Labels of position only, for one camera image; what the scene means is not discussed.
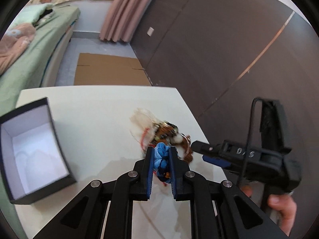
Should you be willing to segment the right hand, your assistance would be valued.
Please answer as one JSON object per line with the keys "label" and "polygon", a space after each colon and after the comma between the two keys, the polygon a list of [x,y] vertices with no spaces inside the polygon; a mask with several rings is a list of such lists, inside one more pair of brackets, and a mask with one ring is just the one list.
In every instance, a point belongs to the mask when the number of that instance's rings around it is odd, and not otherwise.
{"label": "right hand", "polygon": [[[264,184],[260,182],[251,182],[247,185],[241,187],[241,190],[247,197],[258,206],[261,205],[262,194],[263,194]],[[294,225],[297,204],[289,194],[275,195],[271,194],[268,197],[268,206],[278,212],[278,217],[280,218],[280,229],[287,235],[290,235],[292,227]]]}

